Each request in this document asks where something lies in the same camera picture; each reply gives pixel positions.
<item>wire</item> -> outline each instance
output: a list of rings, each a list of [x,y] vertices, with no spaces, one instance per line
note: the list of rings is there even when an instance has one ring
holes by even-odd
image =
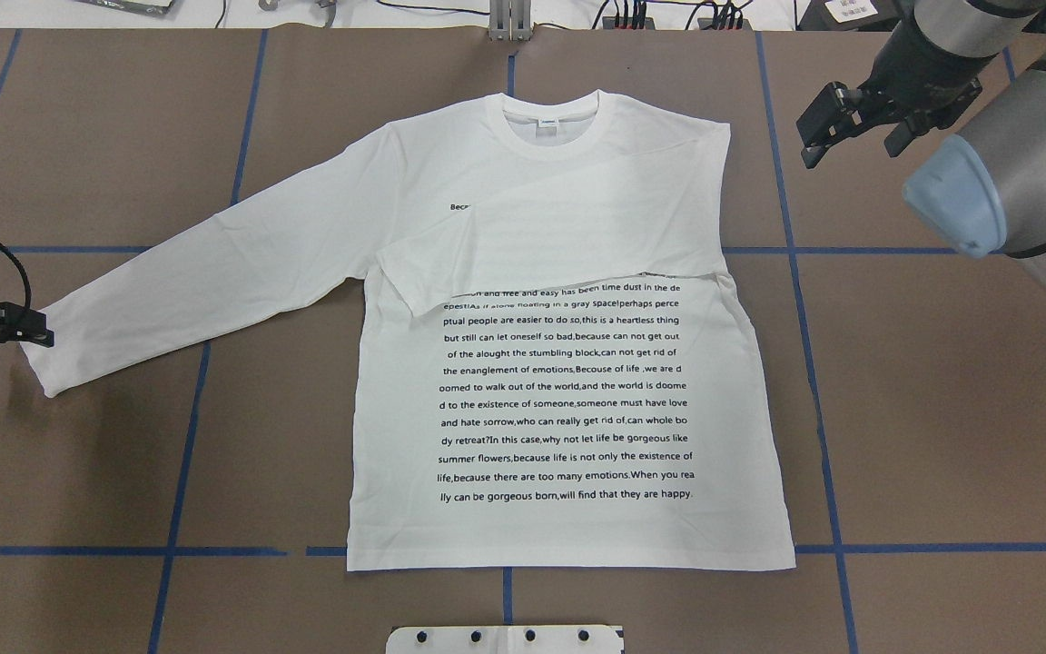
[[[602,0],[602,3],[599,3],[599,10],[596,13],[596,20],[592,21],[592,29],[599,24],[599,17],[602,16],[602,12],[607,7],[608,3],[609,0]]]
[[[748,0],[747,3],[737,5],[733,4],[731,0],[726,0],[720,6],[714,3],[713,0],[703,0],[702,3],[676,3],[673,0],[644,0],[645,3],[664,3],[664,4],[691,4],[692,13],[688,16],[688,21],[685,21],[685,29],[688,29],[692,25],[692,19],[697,17],[697,12],[703,7],[703,5],[710,5],[712,7],[712,21],[709,26],[703,29],[742,29],[745,24],[745,14],[742,12],[745,7],[753,3],[753,0]]]
[[[697,17],[697,12],[699,12],[701,7],[706,4],[712,5],[712,17],[715,18],[715,16],[718,16],[718,14],[715,14],[715,12],[718,12],[718,4],[712,0],[705,0],[704,3],[696,3],[692,5],[692,13],[689,14],[688,20],[685,21],[685,29],[688,29],[689,26],[692,25],[692,19]]]
[[[427,9],[430,12],[457,12],[460,14],[474,14],[477,17],[490,17],[491,12],[480,12],[478,9],[460,9],[458,7],[428,7],[424,4],[399,4],[399,3],[387,3],[386,0],[374,0],[376,3],[382,5],[382,7],[394,7],[395,9]]]
[[[4,255],[7,255],[7,258],[10,260],[12,264],[16,265],[16,268],[18,269],[18,276],[22,277],[22,291],[24,291],[25,297],[24,305],[22,306],[23,311],[18,315],[14,322],[9,324],[12,328],[17,328],[18,323],[22,322],[26,312],[30,311],[30,279],[26,278],[26,270],[22,266],[22,262],[18,261],[18,257],[14,256],[14,253],[12,253],[5,245],[0,244],[0,250],[4,253]]]

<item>metal bracket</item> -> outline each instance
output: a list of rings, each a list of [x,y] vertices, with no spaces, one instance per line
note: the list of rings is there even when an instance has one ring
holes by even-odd
[[[265,12],[277,10],[279,0],[257,0],[257,6]],[[337,0],[314,0],[314,3],[325,9],[325,26],[334,26],[334,18],[337,18]]]
[[[491,41],[531,40],[531,0],[491,0]]]
[[[399,628],[386,654],[623,654],[623,629],[606,625]]]

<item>label sticker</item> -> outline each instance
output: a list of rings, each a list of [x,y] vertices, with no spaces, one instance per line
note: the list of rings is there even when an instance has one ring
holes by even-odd
[[[859,18],[876,17],[879,13],[870,0],[829,0],[825,3],[834,20],[843,22],[857,21]]]

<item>sleeve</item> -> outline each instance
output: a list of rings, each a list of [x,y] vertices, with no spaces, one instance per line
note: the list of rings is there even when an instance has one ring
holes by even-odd
[[[404,167],[387,125],[47,307],[54,347],[24,344],[46,396],[364,277],[397,216]]]

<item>white surface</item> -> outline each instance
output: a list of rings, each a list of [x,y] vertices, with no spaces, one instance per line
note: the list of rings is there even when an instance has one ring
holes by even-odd
[[[623,654],[622,628],[605,625],[470,626],[470,628],[400,628],[389,634],[386,654]],[[533,632],[528,641],[526,633]],[[587,640],[578,632],[588,632]],[[418,642],[418,633],[427,634]],[[471,634],[478,632],[478,641]]]
[[[792,568],[758,344],[721,250],[729,138],[604,92],[396,120],[47,307],[58,346],[24,352],[54,396],[365,278],[348,570]],[[599,386],[558,388],[582,382]],[[459,477],[499,472],[552,479]]]
[[[406,4],[435,4],[485,12],[486,0],[425,0]],[[809,0],[800,0],[804,10]],[[144,17],[108,7],[76,3],[74,0],[0,0],[0,28],[210,28],[221,16],[222,0],[177,0],[166,17]],[[531,20],[552,22],[569,28],[587,29],[598,12],[596,0],[533,0]],[[691,7],[676,4],[649,4],[649,17],[659,29],[681,29]],[[606,16],[613,8],[606,9]],[[708,17],[708,7],[698,12]],[[745,17],[755,29],[794,28],[793,4],[789,0],[753,0]],[[314,0],[279,0],[275,12],[265,12],[257,0],[229,0],[228,17],[221,26],[229,28],[267,28],[279,24],[323,25],[325,12]],[[373,0],[340,0],[335,26],[450,26],[473,24],[486,26],[488,18],[472,14],[409,10],[383,7]]]

